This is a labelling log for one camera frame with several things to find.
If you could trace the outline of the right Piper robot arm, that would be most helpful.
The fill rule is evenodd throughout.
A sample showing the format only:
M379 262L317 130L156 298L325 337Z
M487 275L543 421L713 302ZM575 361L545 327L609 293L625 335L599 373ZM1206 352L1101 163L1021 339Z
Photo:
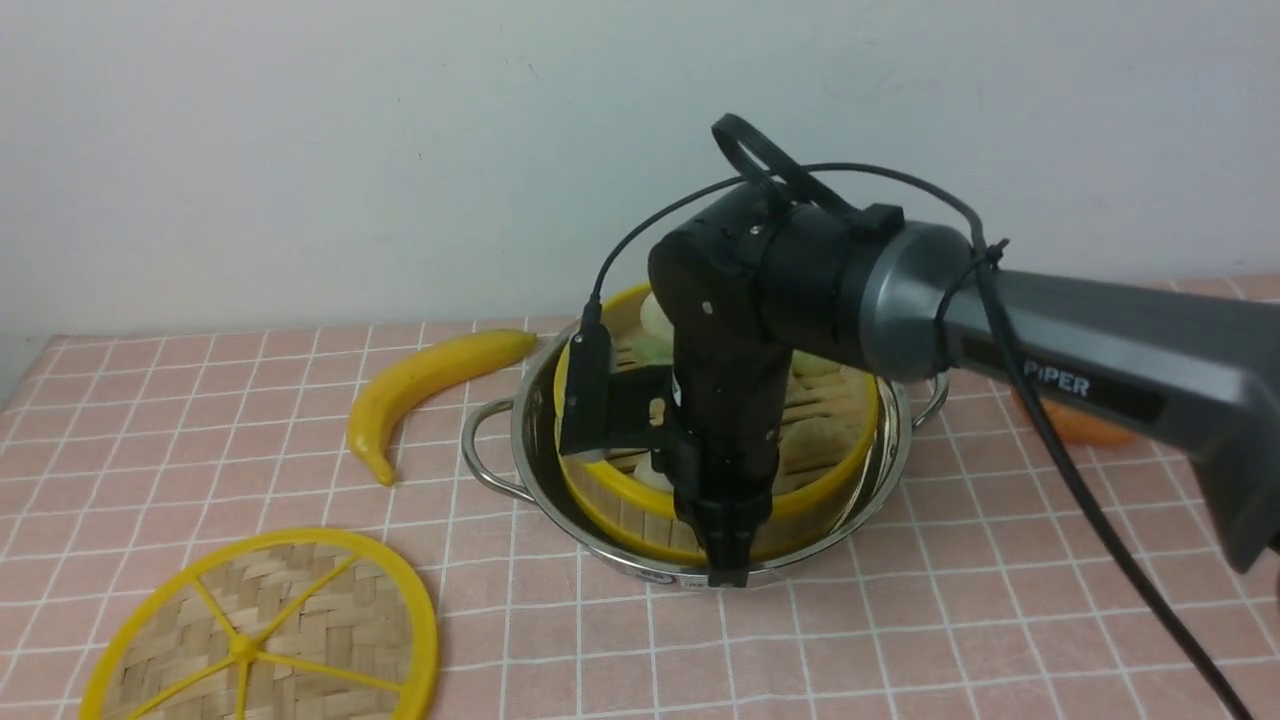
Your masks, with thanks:
M1183 452L1224 557L1277 548L1274 304L993 269L947 225L870 206L852 222L753 186L648 256L675 327L663 466L716 584L745 579L771 512L794 351L888 380L951 368L1011 383Z

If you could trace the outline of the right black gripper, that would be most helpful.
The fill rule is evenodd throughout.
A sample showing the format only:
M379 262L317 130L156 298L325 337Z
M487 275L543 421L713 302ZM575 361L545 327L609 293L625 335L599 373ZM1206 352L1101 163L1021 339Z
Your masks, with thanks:
M682 432L669 478L678 516L704 530L708 585L744 588L753 530L772 511L791 351L777 342L677 331L675 420Z

